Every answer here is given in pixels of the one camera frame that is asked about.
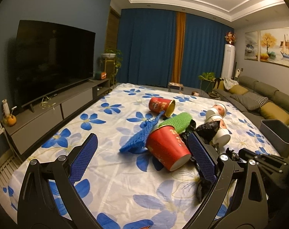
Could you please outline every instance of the painting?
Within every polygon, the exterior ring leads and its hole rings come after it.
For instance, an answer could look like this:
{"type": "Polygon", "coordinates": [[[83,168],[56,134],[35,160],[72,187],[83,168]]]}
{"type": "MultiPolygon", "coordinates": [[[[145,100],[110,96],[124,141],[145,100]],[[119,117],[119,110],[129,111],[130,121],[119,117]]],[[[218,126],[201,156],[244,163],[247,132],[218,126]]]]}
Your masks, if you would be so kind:
{"type": "Polygon", "coordinates": [[[289,27],[260,31],[260,61],[289,67],[289,27]]]}
{"type": "Polygon", "coordinates": [[[258,61],[258,31],[245,34],[244,59],[258,61]]]}

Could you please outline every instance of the green mesh sponge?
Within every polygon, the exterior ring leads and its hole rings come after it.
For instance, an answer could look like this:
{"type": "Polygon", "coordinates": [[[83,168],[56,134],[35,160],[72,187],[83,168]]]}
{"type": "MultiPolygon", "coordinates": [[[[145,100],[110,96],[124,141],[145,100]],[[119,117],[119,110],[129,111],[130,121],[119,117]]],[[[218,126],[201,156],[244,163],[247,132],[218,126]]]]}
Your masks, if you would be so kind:
{"type": "Polygon", "coordinates": [[[190,124],[192,116],[187,112],[182,112],[175,117],[169,118],[164,122],[160,123],[158,127],[163,125],[173,126],[178,134],[182,133],[190,124]]]}

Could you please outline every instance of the gray wall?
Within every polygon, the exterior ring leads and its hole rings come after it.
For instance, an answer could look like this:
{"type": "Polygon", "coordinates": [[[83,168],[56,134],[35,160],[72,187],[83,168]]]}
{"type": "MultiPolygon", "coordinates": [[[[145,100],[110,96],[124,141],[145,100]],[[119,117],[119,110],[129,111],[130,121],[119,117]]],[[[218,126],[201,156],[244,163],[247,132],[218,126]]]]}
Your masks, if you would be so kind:
{"type": "Polygon", "coordinates": [[[235,29],[236,41],[236,61],[237,68],[244,68],[241,75],[249,76],[258,81],[267,83],[278,88],[281,92],[289,95],[289,68],[260,61],[244,59],[245,38],[244,34],[252,31],[260,31],[272,28],[289,27],[289,17],[268,21],[265,23],[254,24],[242,29],[235,29]]]}
{"type": "MultiPolygon", "coordinates": [[[[96,33],[94,69],[97,58],[104,51],[107,18],[111,0],[3,0],[0,4],[0,119],[1,101],[9,101],[10,93],[8,63],[14,61],[14,42],[19,20],[39,20],[82,28],[96,33]]],[[[6,151],[0,141],[0,156],[6,151]]]]}

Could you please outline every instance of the yellow cushion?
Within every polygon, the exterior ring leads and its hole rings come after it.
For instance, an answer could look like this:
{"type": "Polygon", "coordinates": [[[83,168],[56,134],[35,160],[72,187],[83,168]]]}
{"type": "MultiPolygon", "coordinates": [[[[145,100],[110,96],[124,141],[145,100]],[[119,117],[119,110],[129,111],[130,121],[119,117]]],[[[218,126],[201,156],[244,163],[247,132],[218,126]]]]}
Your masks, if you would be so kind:
{"type": "Polygon", "coordinates": [[[235,85],[230,90],[228,90],[228,92],[231,94],[244,95],[245,93],[248,92],[248,89],[246,89],[240,85],[235,85]]]}
{"type": "Polygon", "coordinates": [[[261,115],[267,120],[279,120],[289,125],[289,114],[272,102],[268,102],[260,109],[261,115]]]}
{"type": "Polygon", "coordinates": [[[219,87],[218,87],[218,82],[216,82],[214,89],[221,89],[221,90],[227,91],[224,87],[224,81],[223,80],[220,81],[219,87]]]}

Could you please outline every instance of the blue curtain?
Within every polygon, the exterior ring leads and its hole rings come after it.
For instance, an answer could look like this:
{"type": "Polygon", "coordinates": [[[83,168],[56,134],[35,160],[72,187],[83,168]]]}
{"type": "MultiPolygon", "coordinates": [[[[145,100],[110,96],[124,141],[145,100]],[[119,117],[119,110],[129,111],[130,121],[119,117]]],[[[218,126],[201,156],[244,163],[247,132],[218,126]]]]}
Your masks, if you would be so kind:
{"type": "Polygon", "coordinates": [[[123,61],[117,81],[166,87],[172,75],[175,35],[175,11],[123,9],[117,41],[123,61]]]}
{"type": "Polygon", "coordinates": [[[198,76],[214,72],[220,77],[224,57],[225,35],[234,29],[219,22],[187,14],[181,83],[199,88],[198,76]]]}

